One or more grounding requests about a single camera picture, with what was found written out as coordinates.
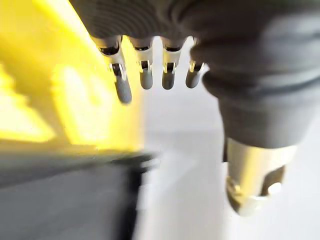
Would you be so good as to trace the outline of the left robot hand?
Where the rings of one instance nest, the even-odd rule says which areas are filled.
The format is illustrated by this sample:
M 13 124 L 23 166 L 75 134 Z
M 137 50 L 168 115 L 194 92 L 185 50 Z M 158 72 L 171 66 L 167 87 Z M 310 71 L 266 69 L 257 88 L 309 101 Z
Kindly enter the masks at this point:
M 191 36 L 191 59 L 218 100 L 228 163 L 226 194 L 249 216 L 281 188 L 285 167 L 320 103 L 320 3 L 317 0 L 73 0 L 97 47 L 117 36 L 146 48 L 163 37 L 173 52 Z

